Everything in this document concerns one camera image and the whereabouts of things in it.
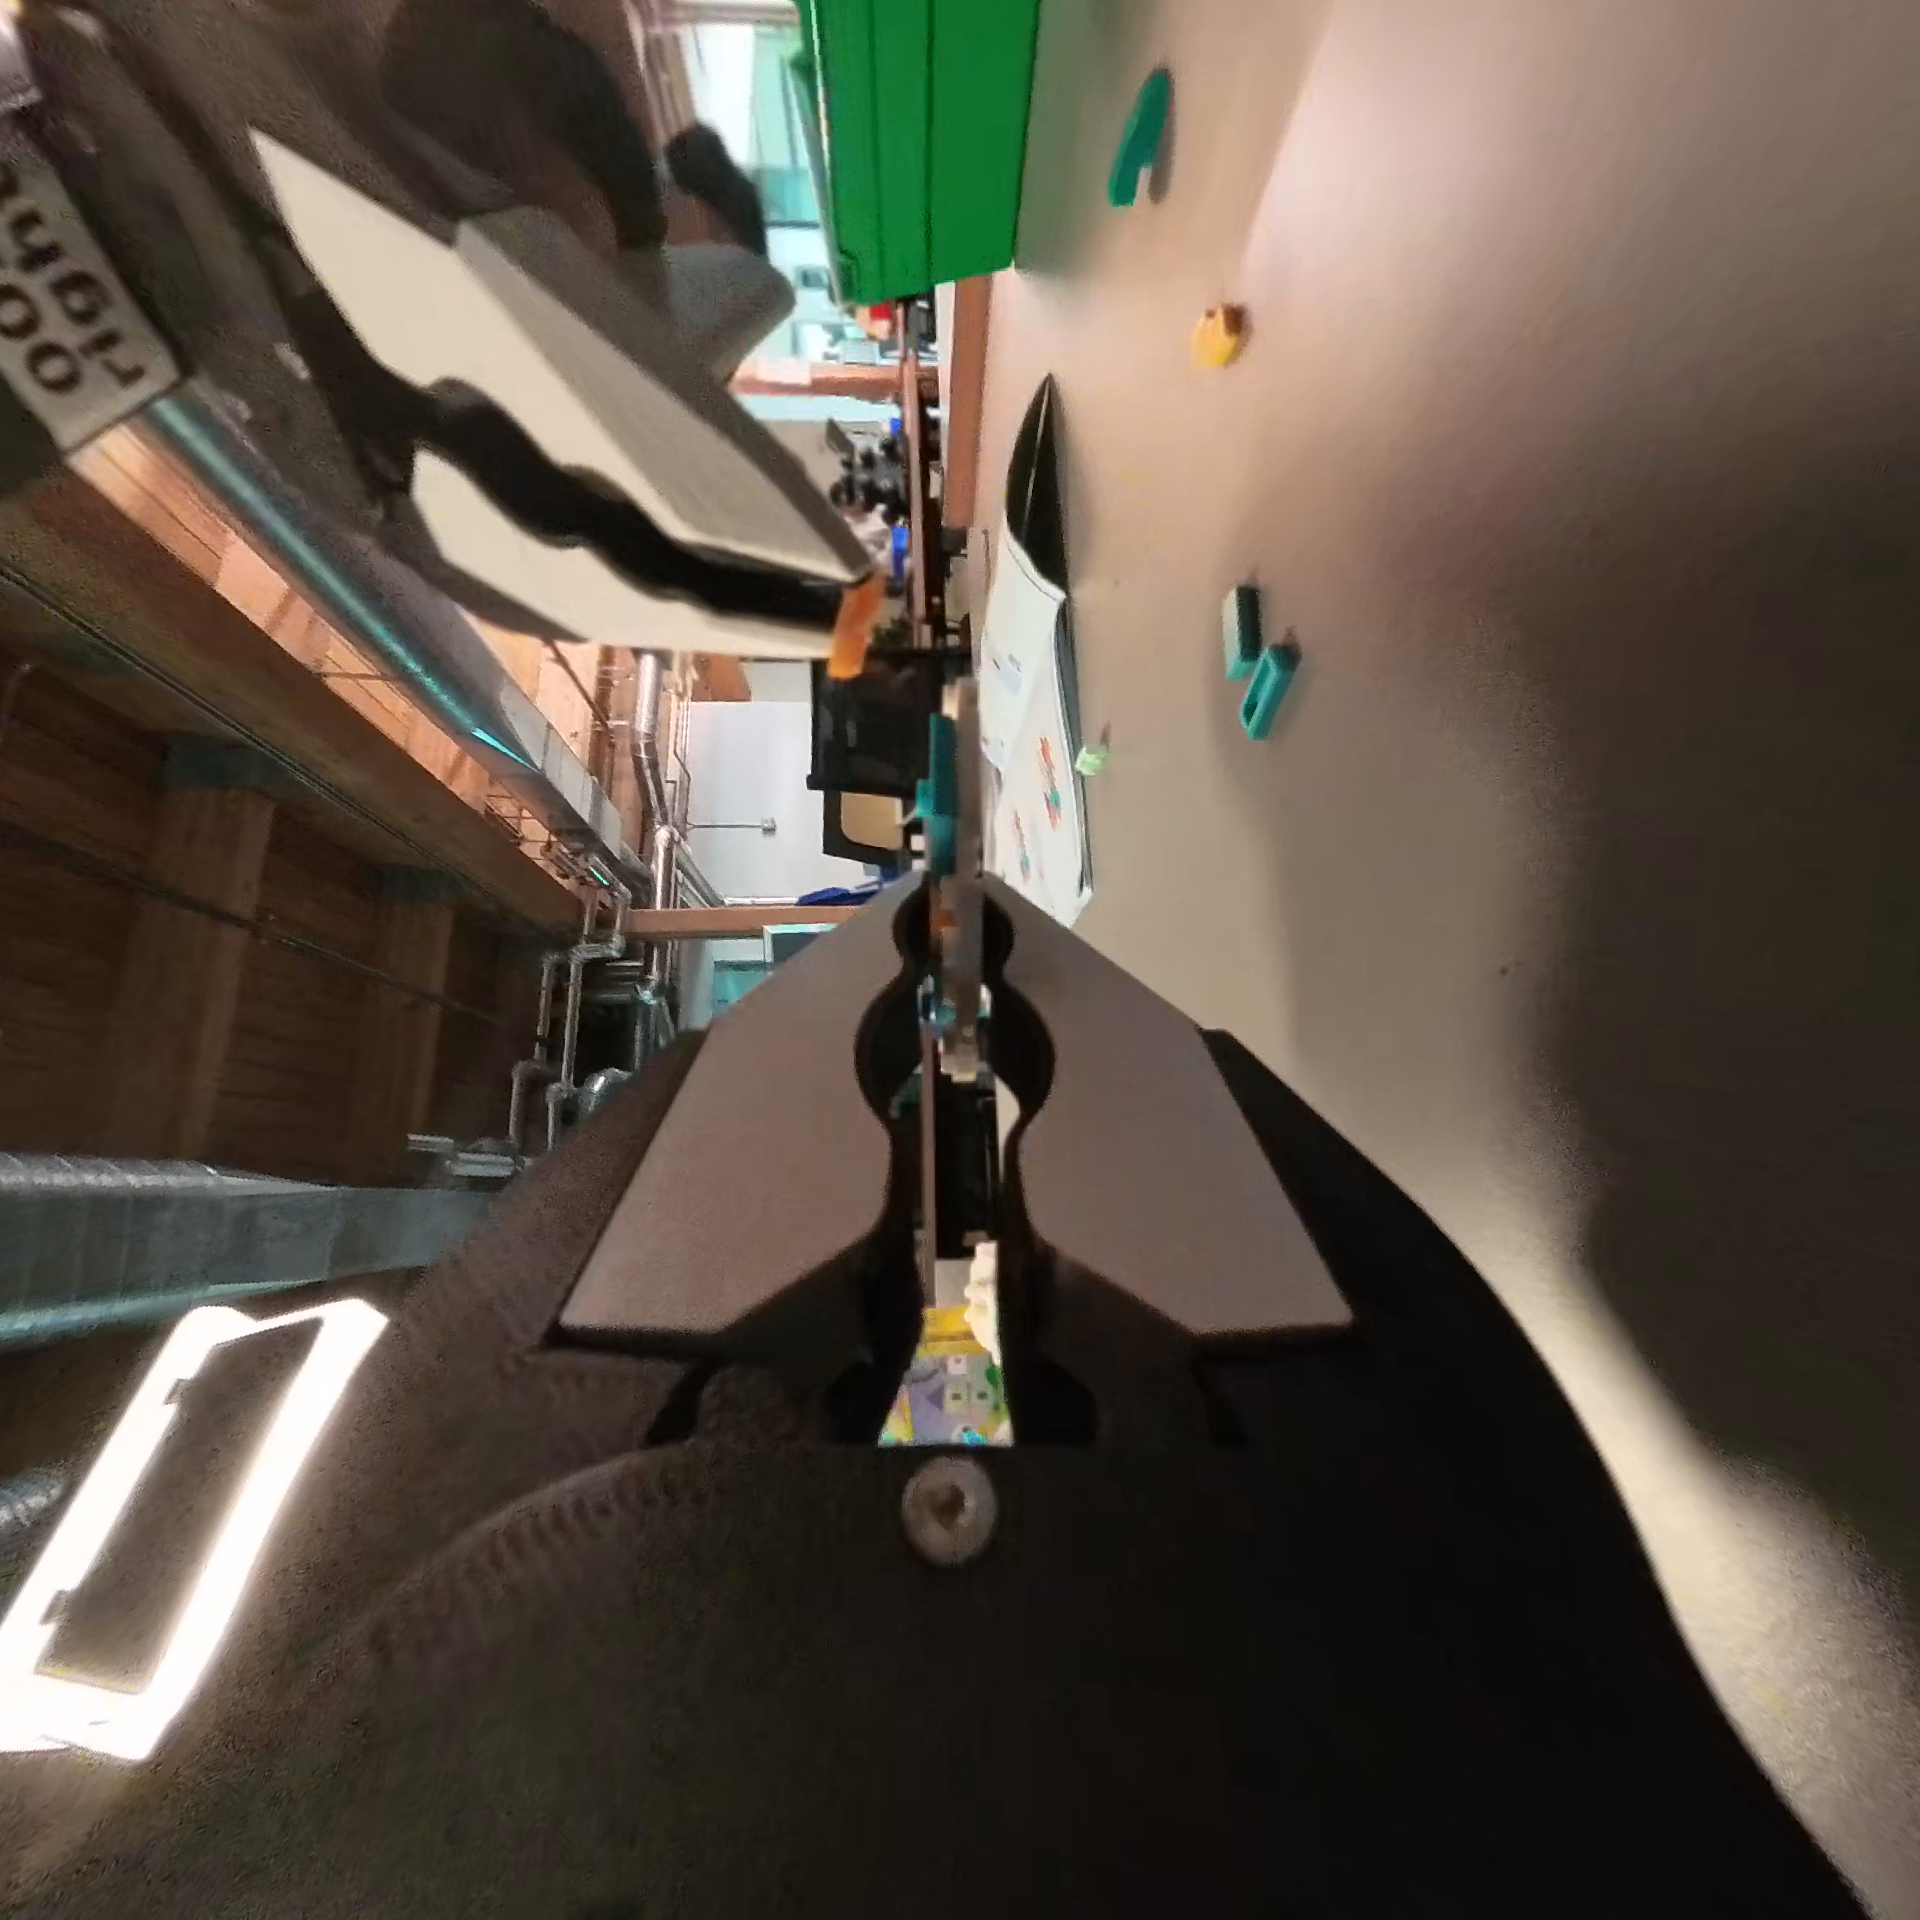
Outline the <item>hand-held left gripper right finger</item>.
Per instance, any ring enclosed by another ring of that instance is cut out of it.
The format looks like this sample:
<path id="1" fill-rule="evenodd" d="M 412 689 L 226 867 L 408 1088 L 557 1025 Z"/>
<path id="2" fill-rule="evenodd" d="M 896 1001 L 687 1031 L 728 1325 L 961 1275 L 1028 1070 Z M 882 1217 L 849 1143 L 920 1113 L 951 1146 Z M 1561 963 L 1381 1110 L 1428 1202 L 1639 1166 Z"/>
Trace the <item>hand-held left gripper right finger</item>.
<path id="1" fill-rule="evenodd" d="M 1356 1312 L 1199 1025 L 1008 883 L 986 883 L 1000 1131 L 998 1337 L 1018 1437 L 1183 1418 L 1213 1361 Z"/>

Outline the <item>yellow toy set box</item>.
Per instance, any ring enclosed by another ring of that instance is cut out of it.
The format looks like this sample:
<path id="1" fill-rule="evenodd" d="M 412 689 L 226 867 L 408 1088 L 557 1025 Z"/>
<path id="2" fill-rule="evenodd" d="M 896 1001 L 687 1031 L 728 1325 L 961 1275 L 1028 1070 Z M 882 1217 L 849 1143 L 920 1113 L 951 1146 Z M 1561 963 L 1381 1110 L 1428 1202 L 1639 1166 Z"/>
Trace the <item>yellow toy set box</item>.
<path id="1" fill-rule="evenodd" d="M 919 1345 L 880 1426 L 884 1448 L 1008 1448 L 1014 1441 L 1000 1359 L 965 1306 L 924 1312 Z"/>

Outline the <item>long grey ceiling duct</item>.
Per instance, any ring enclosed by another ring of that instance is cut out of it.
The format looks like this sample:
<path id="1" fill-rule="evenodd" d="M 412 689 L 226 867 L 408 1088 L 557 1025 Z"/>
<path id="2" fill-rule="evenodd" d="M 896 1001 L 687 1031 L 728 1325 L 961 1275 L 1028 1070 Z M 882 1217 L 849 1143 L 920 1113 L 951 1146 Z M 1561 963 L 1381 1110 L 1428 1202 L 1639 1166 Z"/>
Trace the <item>long grey ceiling duct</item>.
<path id="1" fill-rule="evenodd" d="M 151 402 L 135 432 L 226 507 L 340 634 L 546 825 L 605 863 L 631 859 L 608 790 L 466 611 L 320 511 L 201 386 Z"/>

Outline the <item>white lamp light panel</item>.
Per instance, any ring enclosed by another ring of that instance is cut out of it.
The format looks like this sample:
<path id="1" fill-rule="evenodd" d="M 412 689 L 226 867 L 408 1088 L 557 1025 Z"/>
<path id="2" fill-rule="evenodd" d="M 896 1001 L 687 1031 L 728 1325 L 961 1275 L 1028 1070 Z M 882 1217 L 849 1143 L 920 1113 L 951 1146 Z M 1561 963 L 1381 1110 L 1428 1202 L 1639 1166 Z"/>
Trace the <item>white lamp light panel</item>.
<path id="1" fill-rule="evenodd" d="M 170 1328 L 7 1582 L 4 1752 L 162 1746 L 388 1325 L 342 1297 Z"/>

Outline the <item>black office chair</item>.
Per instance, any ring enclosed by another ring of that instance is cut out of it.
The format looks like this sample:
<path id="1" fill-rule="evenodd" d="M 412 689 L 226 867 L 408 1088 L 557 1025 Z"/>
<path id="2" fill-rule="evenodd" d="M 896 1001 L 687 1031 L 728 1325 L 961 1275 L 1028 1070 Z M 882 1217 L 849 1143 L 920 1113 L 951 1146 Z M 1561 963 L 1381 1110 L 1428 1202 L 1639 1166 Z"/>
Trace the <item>black office chair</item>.
<path id="1" fill-rule="evenodd" d="M 912 800 L 941 699 L 944 673 L 928 656 L 869 657 L 856 678 L 812 662 L 806 789 Z"/>

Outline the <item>silver ventilation duct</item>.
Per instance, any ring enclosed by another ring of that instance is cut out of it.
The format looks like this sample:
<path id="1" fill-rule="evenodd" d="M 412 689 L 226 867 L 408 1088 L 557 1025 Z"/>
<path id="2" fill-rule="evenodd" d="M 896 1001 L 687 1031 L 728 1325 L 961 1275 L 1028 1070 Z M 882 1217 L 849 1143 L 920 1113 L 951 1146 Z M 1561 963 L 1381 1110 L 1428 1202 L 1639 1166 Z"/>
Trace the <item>silver ventilation duct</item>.
<path id="1" fill-rule="evenodd" d="M 2 1157 L 2 1343 L 421 1267 L 490 1191 L 301 1184 L 197 1160 Z"/>

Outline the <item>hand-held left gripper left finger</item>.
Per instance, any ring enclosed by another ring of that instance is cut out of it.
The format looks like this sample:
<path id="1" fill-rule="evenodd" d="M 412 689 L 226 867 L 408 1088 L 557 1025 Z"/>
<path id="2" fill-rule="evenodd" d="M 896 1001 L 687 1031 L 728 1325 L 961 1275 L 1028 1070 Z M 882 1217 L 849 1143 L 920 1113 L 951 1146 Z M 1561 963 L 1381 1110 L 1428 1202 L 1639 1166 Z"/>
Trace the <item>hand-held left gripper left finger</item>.
<path id="1" fill-rule="evenodd" d="M 928 883 L 896 879 L 695 1039 L 560 1306 L 589 1353 L 760 1369 L 878 1437 L 920 1339 Z"/>

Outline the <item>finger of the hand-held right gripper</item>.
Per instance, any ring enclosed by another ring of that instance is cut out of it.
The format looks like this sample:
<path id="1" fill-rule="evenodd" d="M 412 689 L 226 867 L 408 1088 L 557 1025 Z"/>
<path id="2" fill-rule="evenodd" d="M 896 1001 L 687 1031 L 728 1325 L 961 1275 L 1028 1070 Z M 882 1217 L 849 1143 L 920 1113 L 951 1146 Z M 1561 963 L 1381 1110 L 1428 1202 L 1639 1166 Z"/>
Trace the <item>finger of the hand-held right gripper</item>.
<path id="1" fill-rule="evenodd" d="M 847 582 L 677 538 L 605 478 L 552 463 L 474 391 L 422 395 L 407 429 L 422 535 L 463 594 L 503 606 L 496 623 L 769 661 L 823 661 L 847 623 Z"/>
<path id="2" fill-rule="evenodd" d="M 656 309 L 543 207 L 449 239 L 261 128 L 278 218 L 356 342 L 422 393 L 490 402 L 546 465 L 709 559 L 853 584 L 869 552 Z"/>

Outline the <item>grey pipe cluster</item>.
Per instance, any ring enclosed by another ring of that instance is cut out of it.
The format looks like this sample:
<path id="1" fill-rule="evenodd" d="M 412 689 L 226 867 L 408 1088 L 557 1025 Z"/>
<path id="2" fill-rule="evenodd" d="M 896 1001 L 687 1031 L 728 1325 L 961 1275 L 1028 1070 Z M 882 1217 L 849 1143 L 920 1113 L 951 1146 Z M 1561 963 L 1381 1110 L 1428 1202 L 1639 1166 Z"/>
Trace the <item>grey pipe cluster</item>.
<path id="1" fill-rule="evenodd" d="M 568 1141 L 678 1031 L 678 998 L 652 943 L 596 927 L 546 950 L 501 1113 L 481 1131 L 415 1126 L 400 1162 L 432 1184 L 498 1189 Z"/>

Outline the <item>slim silver duct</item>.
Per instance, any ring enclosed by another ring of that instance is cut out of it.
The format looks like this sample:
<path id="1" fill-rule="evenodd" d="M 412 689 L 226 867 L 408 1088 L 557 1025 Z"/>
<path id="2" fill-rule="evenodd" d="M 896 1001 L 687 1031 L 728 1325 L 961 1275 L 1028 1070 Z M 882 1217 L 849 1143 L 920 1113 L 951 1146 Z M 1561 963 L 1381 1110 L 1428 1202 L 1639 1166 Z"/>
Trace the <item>slim silver duct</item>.
<path id="1" fill-rule="evenodd" d="M 652 901 L 657 910 L 680 903 L 680 827 L 665 778 L 661 752 L 661 705 L 665 689 L 662 661 L 656 653 L 636 656 L 636 691 L 631 714 L 631 762 L 640 783 L 642 810 L 649 825 Z"/>

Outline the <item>open instruction booklet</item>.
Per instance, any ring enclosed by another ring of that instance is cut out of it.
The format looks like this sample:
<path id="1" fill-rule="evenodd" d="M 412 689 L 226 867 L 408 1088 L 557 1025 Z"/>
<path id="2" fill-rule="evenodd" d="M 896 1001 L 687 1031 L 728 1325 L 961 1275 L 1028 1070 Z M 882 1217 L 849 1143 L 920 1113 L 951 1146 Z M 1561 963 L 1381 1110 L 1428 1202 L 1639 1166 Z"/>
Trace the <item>open instruction booklet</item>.
<path id="1" fill-rule="evenodd" d="M 976 710 L 989 769 L 989 867 L 1049 918 L 1092 897 L 1086 745 L 1076 699 L 1057 378 L 1032 391 L 1002 474 Z"/>

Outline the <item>green plastic bin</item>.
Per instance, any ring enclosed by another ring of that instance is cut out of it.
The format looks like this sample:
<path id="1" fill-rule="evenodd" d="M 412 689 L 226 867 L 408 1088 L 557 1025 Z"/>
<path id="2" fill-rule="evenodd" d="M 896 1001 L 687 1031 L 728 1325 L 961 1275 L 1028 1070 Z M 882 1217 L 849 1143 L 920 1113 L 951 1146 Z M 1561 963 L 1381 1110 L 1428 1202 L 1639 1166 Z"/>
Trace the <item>green plastic bin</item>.
<path id="1" fill-rule="evenodd" d="M 799 2 L 806 165 L 838 304 L 1016 256 L 1037 2 Z"/>

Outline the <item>brown wooden desk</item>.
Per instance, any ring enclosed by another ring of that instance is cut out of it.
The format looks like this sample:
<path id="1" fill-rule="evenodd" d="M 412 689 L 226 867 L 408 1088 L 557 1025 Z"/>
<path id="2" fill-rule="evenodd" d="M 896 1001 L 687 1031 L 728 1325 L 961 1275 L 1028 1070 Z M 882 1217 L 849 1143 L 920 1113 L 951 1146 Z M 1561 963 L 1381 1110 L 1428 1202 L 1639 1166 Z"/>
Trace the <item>brown wooden desk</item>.
<path id="1" fill-rule="evenodd" d="M 948 632 L 948 535 L 961 536 L 976 511 L 992 288 L 993 277 L 976 273 L 896 302 L 902 592 L 924 643 Z"/>

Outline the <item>round white brick plate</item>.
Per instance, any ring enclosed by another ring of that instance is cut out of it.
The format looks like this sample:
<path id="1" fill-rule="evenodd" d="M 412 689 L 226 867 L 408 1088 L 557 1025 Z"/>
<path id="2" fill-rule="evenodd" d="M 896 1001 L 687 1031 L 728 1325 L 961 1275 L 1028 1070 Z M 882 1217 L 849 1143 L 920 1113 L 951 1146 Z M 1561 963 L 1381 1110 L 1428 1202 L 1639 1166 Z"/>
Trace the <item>round white brick plate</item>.
<path id="1" fill-rule="evenodd" d="M 928 768 L 917 783 L 912 839 L 924 872 L 925 959 L 919 971 L 919 1029 L 938 1071 L 972 1085 L 984 1064 L 984 810 L 976 682 L 952 678 L 928 719 Z"/>

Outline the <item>teal arch brick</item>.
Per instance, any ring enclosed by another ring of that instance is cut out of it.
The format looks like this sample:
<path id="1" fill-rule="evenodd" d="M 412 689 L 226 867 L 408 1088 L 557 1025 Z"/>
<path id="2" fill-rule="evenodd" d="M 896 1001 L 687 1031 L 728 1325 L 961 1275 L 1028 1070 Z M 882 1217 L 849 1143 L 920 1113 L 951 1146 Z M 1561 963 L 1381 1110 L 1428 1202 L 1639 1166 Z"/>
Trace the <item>teal arch brick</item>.
<path id="1" fill-rule="evenodd" d="M 1106 203 L 1130 207 L 1160 170 L 1168 142 L 1173 74 L 1164 63 L 1145 72 L 1125 115 L 1106 181 Z"/>

